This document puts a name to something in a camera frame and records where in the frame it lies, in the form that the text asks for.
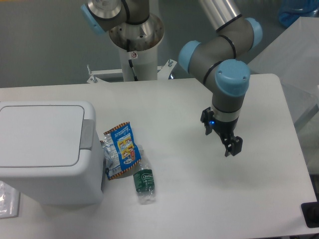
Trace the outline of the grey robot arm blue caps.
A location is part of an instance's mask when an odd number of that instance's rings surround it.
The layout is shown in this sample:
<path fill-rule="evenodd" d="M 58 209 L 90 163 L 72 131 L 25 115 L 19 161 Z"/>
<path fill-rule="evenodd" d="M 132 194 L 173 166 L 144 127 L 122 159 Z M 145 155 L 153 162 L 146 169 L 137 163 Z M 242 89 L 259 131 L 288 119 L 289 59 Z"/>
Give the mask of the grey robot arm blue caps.
<path fill-rule="evenodd" d="M 217 36 L 207 42 L 190 41 L 178 63 L 212 93 L 211 106 L 201 113 L 206 134 L 215 132 L 226 155 L 241 152 L 243 140 L 234 135 L 250 69 L 237 57 L 260 43 L 263 32 L 255 19 L 244 18 L 232 0 L 202 0 L 200 5 Z M 88 0 L 81 11 L 96 34 L 108 33 L 118 48 L 125 81 L 158 77 L 157 47 L 163 22 L 150 12 L 147 0 Z"/>

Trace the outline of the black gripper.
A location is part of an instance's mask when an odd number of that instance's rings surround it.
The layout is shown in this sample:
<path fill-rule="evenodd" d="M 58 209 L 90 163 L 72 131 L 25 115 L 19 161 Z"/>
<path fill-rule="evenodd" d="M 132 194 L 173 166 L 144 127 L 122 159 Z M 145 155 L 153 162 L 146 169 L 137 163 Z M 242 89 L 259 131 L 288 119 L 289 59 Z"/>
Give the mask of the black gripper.
<path fill-rule="evenodd" d="M 201 113 L 200 121 L 204 123 L 205 135 L 209 135 L 215 131 L 221 138 L 225 146 L 225 157 L 230 155 L 235 156 L 242 150 L 243 139 L 239 136 L 234 136 L 238 118 L 225 122 L 220 121 L 215 117 L 215 113 L 211 107 L 204 109 Z"/>

